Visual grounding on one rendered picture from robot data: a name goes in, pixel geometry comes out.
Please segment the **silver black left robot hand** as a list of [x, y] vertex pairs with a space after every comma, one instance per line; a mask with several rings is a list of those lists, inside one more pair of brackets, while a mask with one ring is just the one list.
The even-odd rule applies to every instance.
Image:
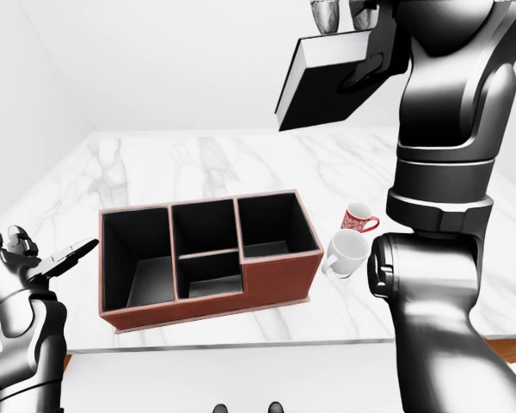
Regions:
[[36, 243], [20, 226], [12, 225], [8, 237], [5, 243], [0, 232], [0, 303], [20, 291], [47, 289], [51, 278], [73, 268], [98, 245], [89, 238], [41, 259]]

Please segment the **red patterned mug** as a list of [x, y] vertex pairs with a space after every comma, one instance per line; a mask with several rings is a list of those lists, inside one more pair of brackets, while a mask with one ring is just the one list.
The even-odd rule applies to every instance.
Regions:
[[367, 204], [356, 201], [347, 205], [341, 229], [365, 233], [377, 229], [378, 226], [379, 218], [372, 215], [372, 210]]

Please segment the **white mug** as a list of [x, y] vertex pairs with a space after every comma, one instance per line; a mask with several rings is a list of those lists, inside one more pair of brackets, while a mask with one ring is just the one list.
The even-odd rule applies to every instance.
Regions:
[[360, 232], [340, 229], [330, 240], [322, 271], [325, 274], [334, 273], [339, 278], [348, 278], [369, 254], [369, 244]]

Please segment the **red-brown desk caddy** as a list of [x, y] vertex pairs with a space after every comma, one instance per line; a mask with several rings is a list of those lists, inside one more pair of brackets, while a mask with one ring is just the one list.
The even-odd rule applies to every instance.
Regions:
[[296, 190], [105, 209], [99, 313], [127, 332], [299, 304], [322, 258]]

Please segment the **black hardcover book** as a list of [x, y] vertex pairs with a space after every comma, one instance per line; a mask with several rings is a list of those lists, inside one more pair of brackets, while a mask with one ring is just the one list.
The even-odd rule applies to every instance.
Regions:
[[280, 131], [345, 120], [387, 78], [407, 70], [404, 30], [374, 41], [370, 30], [300, 39], [275, 109]]

